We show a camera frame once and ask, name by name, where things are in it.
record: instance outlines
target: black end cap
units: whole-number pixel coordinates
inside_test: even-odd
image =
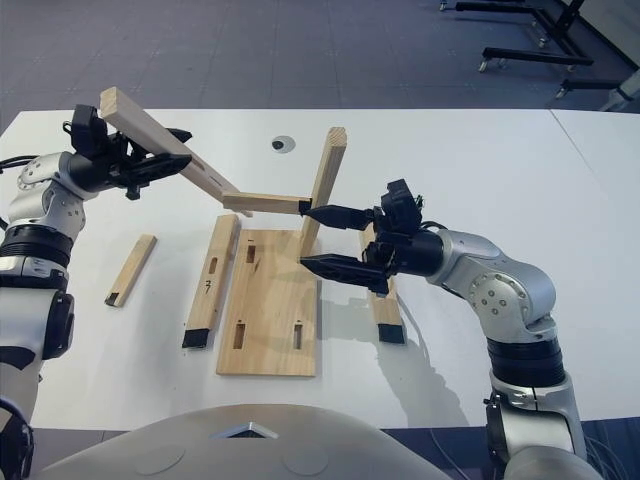
[[[109,294],[107,298],[105,298],[104,303],[109,305],[110,307],[114,307],[116,304],[116,300],[118,299],[118,292],[112,292]]]
[[[378,339],[385,343],[404,345],[404,327],[402,325],[378,324]]]
[[[208,328],[198,328],[197,330],[187,330],[184,332],[182,348],[204,348],[207,346],[209,338]]]

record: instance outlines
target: metal stand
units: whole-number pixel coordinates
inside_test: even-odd
[[[557,54],[533,50],[486,47],[482,52],[483,60],[478,71],[484,72],[492,59],[499,58],[568,65],[567,69],[571,72],[576,65],[593,64],[593,59],[588,57],[568,34],[569,27],[571,27],[574,20],[580,15],[579,10],[583,3],[584,0],[573,0],[571,4],[564,9],[557,21],[554,21],[549,12],[544,8],[529,7],[526,5],[458,2],[456,4],[456,10],[459,12],[526,13],[533,15],[535,18],[534,26],[539,24],[545,31],[545,36],[540,38],[538,46],[544,48],[549,40],[553,40],[564,52],[564,54]]]
[[[524,3],[525,0],[487,0],[490,2],[510,2],[510,3]],[[444,11],[447,8],[447,0],[440,0],[440,11]]]
[[[556,98],[562,98],[573,90],[611,90],[618,88],[621,82],[615,80],[571,80],[565,78],[556,93]]]

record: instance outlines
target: wooden beam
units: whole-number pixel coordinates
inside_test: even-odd
[[[224,193],[238,191],[226,178],[116,87],[100,94],[100,114],[107,123],[154,155],[191,155],[191,162],[180,173],[219,202],[222,202]]]
[[[300,215],[311,206],[309,197],[287,195],[267,195],[261,193],[225,193],[222,205],[229,210],[249,210],[252,212],[291,213]]]
[[[238,223],[238,217],[234,214],[222,215],[216,220],[191,305],[182,348],[207,346],[209,331],[215,325],[224,304],[224,286]]]
[[[153,235],[144,234],[140,236],[104,303],[111,307],[122,307],[124,305],[156,241],[157,239]]]
[[[318,173],[311,193],[311,208],[321,207],[329,202],[333,184],[338,176],[340,163],[347,148],[347,133],[342,127],[332,127],[324,142],[324,150],[320,158]],[[302,238],[300,241],[300,256],[311,253],[313,244],[318,236],[320,224],[311,217],[304,217]]]
[[[360,232],[360,245],[364,250],[370,242],[375,240],[373,225]],[[389,279],[389,293],[386,297],[378,297],[373,292],[369,294],[369,305],[373,312],[373,320],[378,325],[378,339],[387,343],[405,343],[404,323],[400,316],[396,282]]]
[[[240,231],[219,374],[315,375],[318,282],[299,242],[299,231]]]

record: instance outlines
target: wooden plank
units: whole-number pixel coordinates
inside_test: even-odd
[[[315,375],[318,283],[299,244],[299,231],[240,231],[219,374]]]
[[[370,242],[375,240],[373,225],[360,232],[360,245],[364,250]],[[373,312],[373,320],[378,325],[378,339],[387,343],[405,343],[404,323],[398,307],[396,282],[389,279],[389,293],[386,297],[378,297],[373,292],[369,293],[369,305]]]
[[[122,307],[125,304],[156,241],[153,235],[140,235],[104,303],[111,307]]]
[[[204,348],[224,304],[224,287],[233,254],[238,217],[222,215],[216,220],[204,259],[198,288],[184,332],[182,348]]]
[[[225,193],[222,205],[229,210],[249,210],[252,212],[291,213],[300,215],[300,209],[309,208],[309,197],[287,195],[267,195],[262,193]]]
[[[311,193],[311,208],[321,207],[329,202],[333,184],[338,176],[340,163],[347,148],[347,132],[342,127],[332,127],[324,142],[318,173]],[[320,224],[311,217],[304,217],[302,225],[302,240],[300,242],[300,256],[306,257],[311,253],[313,244],[318,236]]]
[[[231,182],[116,87],[108,88],[100,94],[100,114],[107,123],[154,155],[191,155],[191,162],[180,173],[219,202],[222,202],[224,193],[238,191]]]

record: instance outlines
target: wooden furniture part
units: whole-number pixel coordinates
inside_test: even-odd
[[[300,232],[241,230],[217,372],[315,375],[315,276]]]
[[[347,132],[342,127],[332,127],[327,134],[324,150],[320,158],[318,173],[311,193],[311,208],[326,205],[331,195],[331,189],[338,176],[340,163],[347,148]],[[318,236],[320,224],[311,217],[304,217],[302,238],[300,241],[300,257],[311,253],[313,244]]]
[[[191,155],[191,162],[180,173],[219,202],[224,193],[238,191],[118,88],[111,87],[100,94],[100,114],[107,123],[154,155]],[[241,213],[251,216],[249,212]]]
[[[252,212],[291,213],[300,215],[311,206],[309,197],[287,195],[267,195],[261,193],[225,193],[222,205],[229,210],[249,210]]]
[[[235,214],[222,215],[216,220],[191,305],[182,348],[207,346],[209,331],[215,325],[224,304],[225,280],[233,255],[238,223]]]
[[[153,235],[140,235],[104,303],[111,307],[124,305],[156,241],[157,239]]]
[[[360,245],[364,250],[370,242],[375,240],[373,225],[360,232]],[[386,297],[378,297],[373,292],[369,294],[369,305],[373,312],[373,320],[378,325],[378,339],[381,342],[405,344],[404,323],[400,316],[396,282],[389,279],[389,293]]]

